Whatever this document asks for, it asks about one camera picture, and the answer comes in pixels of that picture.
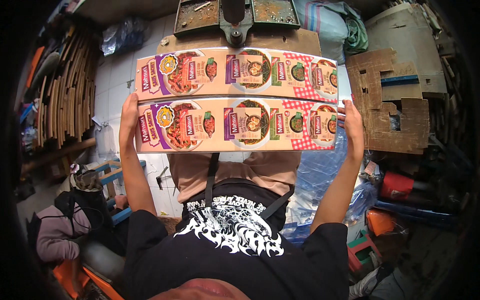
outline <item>purple label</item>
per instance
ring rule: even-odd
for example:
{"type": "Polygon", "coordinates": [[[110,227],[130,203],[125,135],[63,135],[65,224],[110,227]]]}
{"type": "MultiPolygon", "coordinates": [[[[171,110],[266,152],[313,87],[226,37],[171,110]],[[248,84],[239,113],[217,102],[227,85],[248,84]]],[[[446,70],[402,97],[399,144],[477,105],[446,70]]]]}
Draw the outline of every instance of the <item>purple label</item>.
{"type": "Polygon", "coordinates": [[[232,79],[232,60],[235,54],[227,54],[227,68],[225,69],[225,84],[232,84],[237,82],[237,79],[232,79]]]}
{"type": "Polygon", "coordinates": [[[171,95],[172,93],[169,92],[167,90],[167,87],[165,86],[165,82],[163,81],[163,76],[165,76],[165,75],[160,72],[159,65],[162,61],[162,58],[164,58],[165,56],[167,56],[169,54],[173,54],[173,53],[165,53],[165,54],[162,54],[162,55],[155,56],[156,73],[158,74],[158,77],[159,77],[158,81],[160,83],[160,90],[162,91],[162,94],[164,94],[164,95],[171,95]]]}
{"type": "Polygon", "coordinates": [[[154,123],[155,123],[156,132],[158,132],[158,137],[160,138],[160,144],[162,144],[162,147],[164,149],[171,149],[171,147],[167,144],[167,142],[163,138],[162,128],[156,122],[156,114],[162,106],[170,105],[170,104],[171,104],[171,102],[162,102],[162,103],[157,103],[157,104],[151,104],[150,105],[150,109],[152,110],[153,117],[155,118],[154,123]]]}
{"type": "Polygon", "coordinates": [[[223,109],[223,137],[225,141],[235,139],[235,135],[230,134],[230,114],[233,112],[233,108],[223,109]]]}

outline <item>person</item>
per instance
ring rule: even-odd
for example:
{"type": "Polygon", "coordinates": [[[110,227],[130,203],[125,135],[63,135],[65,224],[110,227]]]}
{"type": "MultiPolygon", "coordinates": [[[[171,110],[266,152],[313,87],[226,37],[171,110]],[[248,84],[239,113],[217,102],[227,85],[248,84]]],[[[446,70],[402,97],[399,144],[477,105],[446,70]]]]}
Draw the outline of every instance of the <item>person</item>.
{"type": "Polygon", "coordinates": [[[76,182],[71,190],[58,195],[55,205],[33,213],[32,220],[27,223],[28,244],[44,268],[57,266],[64,260],[72,262],[72,287],[79,295],[83,293],[78,279],[81,271],[80,248],[70,239],[90,234],[116,254],[125,256],[128,234],[127,220],[113,227],[111,219],[128,207],[127,196],[115,196],[116,208],[108,212],[101,186],[100,189],[94,189],[92,185],[89,189],[79,189],[88,174],[84,177],[71,175],[71,182],[76,182]]]}
{"type": "Polygon", "coordinates": [[[217,154],[168,155],[184,204],[167,235],[134,148],[138,96],[122,107],[119,144],[133,211],[124,267],[132,299],[347,299],[345,216],[363,158],[361,117],[351,101],[338,116],[348,151],[301,249],[278,232],[293,194],[299,152],[258,152],[243,163],[217,154]]]}

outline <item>red checkered pattern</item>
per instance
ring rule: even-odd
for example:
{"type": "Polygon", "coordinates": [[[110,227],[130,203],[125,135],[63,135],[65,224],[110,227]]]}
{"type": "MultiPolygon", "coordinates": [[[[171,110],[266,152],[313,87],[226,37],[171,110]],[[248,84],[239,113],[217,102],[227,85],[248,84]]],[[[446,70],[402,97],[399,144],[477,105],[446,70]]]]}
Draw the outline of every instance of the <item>red checkered pattern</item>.
{"type": "MultiPolygon", "coordinates": [[[[313,57],[308,55],[298,54],[298,53],[289,53],[289,52],[284,52],[283,56],[287,59],[303,61],[305,63],[305,69],[310,70],[310,62],[313,60],[313,57]]],[[[305,87],[294,87],[293,91],[295,92],[295,97],[297,98],[337,103],[337,99],[325,99],[322,96],[320,96],[317,92],[315,92],[315,90],[312,88],[312,85],[310,84],[310,79],[308,76],[305,76],[305,87]]]]}
{"type": "MultiPolygon", "coordinates": [[[[303,117],[304,120],[308,118],[308,112],[314,105],[314,102],[307,102],[307,101],[293,101],[293,100],[283,100],[282,106],[283,108],[289,109],[301,109],[303,110],[303,117]]],[[[330,150],[334,148],[334,145],[328,147],[320,147],[319,145],[315,144],[313,140],[308,135],[307,129],[307,122],[303,122],[303,140],[291,140],[293,150],[330,150]]]]}

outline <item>white graphic print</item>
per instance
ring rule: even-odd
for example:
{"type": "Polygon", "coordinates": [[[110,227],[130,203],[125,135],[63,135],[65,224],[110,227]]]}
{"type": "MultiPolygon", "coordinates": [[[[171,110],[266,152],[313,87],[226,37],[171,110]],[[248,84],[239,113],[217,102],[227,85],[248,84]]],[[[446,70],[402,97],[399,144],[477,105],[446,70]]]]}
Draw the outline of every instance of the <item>white graphic print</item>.
{"type": "Polygon", "coordinates": [[[215,244],[215,248],[228,247],[230,253],[242,252],[248,256],[262,251],[271,257],[283,255],[282,238],[272,238],[270,226],[252,209],[230,205],[204,207],[193,212],[189,224],[173,237],[191,231],[215,244]]]}

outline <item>orange object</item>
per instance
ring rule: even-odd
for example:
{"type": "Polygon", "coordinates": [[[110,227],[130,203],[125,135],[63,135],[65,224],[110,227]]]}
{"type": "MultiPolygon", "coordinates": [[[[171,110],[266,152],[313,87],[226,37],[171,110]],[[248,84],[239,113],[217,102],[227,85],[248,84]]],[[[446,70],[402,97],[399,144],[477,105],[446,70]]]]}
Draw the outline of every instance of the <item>orange object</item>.
{"type": "Polygon", "coordinates": [[[379,209],[371,209],[367,214],[368,228],[375,236],[391,232],[395,228],[395,221],[389,213],[379,209]]]}
{"type": "MultiPolygon", "coordinates": [[[[76,299],[78,294],[73,290],[72,286],[72,261],[64,260],[61,265],[58,265],[53,269],[53,274],[63,286],[63,288],[69,293],[70,297],[76,299]]],[[[80,272],[78,275],[78,280],[82,284],[82,287],[85,287],[87,282],[90,280],[87,275],[80,272]]]]}
{"type": "Polygon", "coordinates": [[[35,55],[33,56],[32,64],[30,65],[30,71],[29,71],[28,77],[27,77],[27,83],[26,83],[27,87],[30,87],[30,84],[32,83],[33,75],[35,73],[36,66],[38,65],[38,62],[40,61],[40,57],[42,56],[42,53],[43,53],[44,49],[45,49],[44,46],[38,48],[35,52],[35,55]]]}
{"type": "Polygon", "coordinates": [[[84,267],[85,273],[95,282],[95,284],[112,300],[124,300],[122,296],[120,296],[117,291],[112,288],[112,286],[105,281],[103,281],[100,277],[90,272],[87,268],[84,267]]]}

